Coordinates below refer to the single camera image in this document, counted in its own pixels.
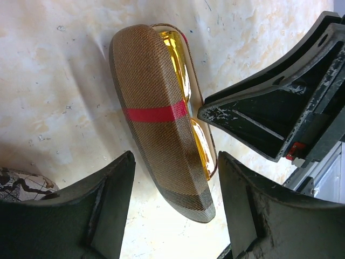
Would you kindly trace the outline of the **map print glasses case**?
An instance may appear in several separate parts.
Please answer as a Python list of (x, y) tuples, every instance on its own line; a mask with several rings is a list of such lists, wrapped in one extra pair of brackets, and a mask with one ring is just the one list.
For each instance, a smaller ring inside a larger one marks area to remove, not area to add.
[(1, 200), (3, 201), (40, 200), (58, 190), (59, 187), (45, 176), (1, 167)]

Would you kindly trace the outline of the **yellow sunglasses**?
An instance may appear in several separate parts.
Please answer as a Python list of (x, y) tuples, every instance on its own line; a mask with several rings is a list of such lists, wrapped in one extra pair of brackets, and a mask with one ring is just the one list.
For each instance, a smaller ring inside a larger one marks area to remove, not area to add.
[(187, 62), (183, 50), (182, 40), (176, 31), (162, 31), (159, 33), (167, 47), (175, 70), (177, 81), (183, 94), (183, 100), (188, 108), (188, 115), (192, 126), (199, 156), (204, 169), (205, 177), (209, 181), (216, 169), (206, 135), (200, 124), (192, 117), (191, 83), (187, 69)]

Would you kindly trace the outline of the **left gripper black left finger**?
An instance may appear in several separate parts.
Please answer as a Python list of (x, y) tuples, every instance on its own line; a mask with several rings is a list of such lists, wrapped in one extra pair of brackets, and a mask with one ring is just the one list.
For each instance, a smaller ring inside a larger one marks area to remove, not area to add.
[(132, 152), (40, 200), (1, 202), (1, 258), (119, 258)]

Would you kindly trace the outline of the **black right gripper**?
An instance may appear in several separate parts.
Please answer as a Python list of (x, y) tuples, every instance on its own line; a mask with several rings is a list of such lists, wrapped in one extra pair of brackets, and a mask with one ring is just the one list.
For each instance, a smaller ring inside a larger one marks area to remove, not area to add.
[(271, 161), (320, 162), (344, 139), (344, 17), (323, 12), (275, 63), (207, 97), (198, 117)]

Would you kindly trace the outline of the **brown plaid glasses case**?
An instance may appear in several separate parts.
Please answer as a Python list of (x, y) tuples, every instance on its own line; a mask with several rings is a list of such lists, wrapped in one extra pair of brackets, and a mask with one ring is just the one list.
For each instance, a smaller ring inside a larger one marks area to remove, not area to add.
[(118, 31), (109, 46), (114, 86), (130, 132), (146, 168), (164, 199), (181, 215), (210, 222), (216, 212), (205, 177), (188, 108), (183, 100), (162, 31), (182, 40), (191, 83), (192, 117), (202, 127), (218, 166), (215, 143), (197, 112), (203, 105), (186, 36), (170, 24), (138, 24)]

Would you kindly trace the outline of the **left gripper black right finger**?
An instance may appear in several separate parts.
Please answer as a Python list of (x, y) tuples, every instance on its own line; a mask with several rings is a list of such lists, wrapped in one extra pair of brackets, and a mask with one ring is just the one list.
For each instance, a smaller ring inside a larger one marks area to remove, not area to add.
[(218, 154), (230, 244), (221, 258), (344, 258), (344, 205), (290, 190)]

